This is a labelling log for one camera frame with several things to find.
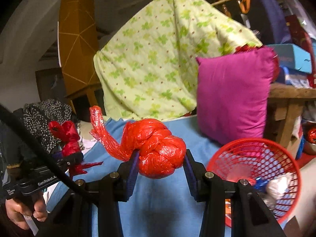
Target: light blue box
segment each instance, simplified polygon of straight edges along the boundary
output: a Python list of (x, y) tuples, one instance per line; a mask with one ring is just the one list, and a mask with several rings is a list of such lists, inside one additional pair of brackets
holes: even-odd
[(311, 54), (292, 43), (269, 44), (278, 55), (280, 64), (290, 69), (312, 73)]

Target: black and white patterned fabric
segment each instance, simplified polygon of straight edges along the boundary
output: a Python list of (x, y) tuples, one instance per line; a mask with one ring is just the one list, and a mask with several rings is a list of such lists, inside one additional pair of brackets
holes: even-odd
[(53, 99), (26, 104), (23, 109), (23, 119), (26, 128), (50, 153), (60, 140), (51, 134), (48, 123), (57, 121), (62, 124), (71, 120), (71, 106)]

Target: pink pillow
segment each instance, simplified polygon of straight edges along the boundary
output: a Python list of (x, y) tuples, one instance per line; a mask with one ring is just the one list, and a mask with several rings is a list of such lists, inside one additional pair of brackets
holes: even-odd
[(273, 77), (273, 49), (200, 58), (197, 121), (220, 144), (263, 137), (267, 99)]

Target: metal bolt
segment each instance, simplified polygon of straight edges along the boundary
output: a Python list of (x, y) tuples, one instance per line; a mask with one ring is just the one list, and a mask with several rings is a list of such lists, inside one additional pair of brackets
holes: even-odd
[(75, 181), (75, 184), (77, 184), (78, 186), (81, 186), (84, 184), (84, 180), (83, 179), (78, 179)]
[(206, 178), (213, 178), (214, 177), (214, 174), (212, 172), (206, 172), (205, 173), (205, 177)]
[(119, 173), (117, 173), (117, 172), (110, 173), (111, 178), (117, 178), (118, 176), (119, 176)]
[(246, 179), (239, 180), (242, 185), (247, 185), (249, 182)]

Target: black cable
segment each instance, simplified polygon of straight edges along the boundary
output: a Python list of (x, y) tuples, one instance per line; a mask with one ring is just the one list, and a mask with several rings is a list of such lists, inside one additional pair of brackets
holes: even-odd
[(48, 155), (40, 143), (34, 136), (26, 129), (22, 122), (20, 122), (10, 111), (8, 111), (0, 103), (0, 120), (2, 120), (8, 127), (10, 127), (20, 138), (24, 141), (28, 147), (41, 159), (46, 166), (52, 171), (56, 177), (67, 185), (74, 192), (80, 194), (88, 202), (94, 203), (98, 206), (98, 200), (87, 192), (85, 189), (79, 187), (74, 183), (55, 163), (55, 161)]

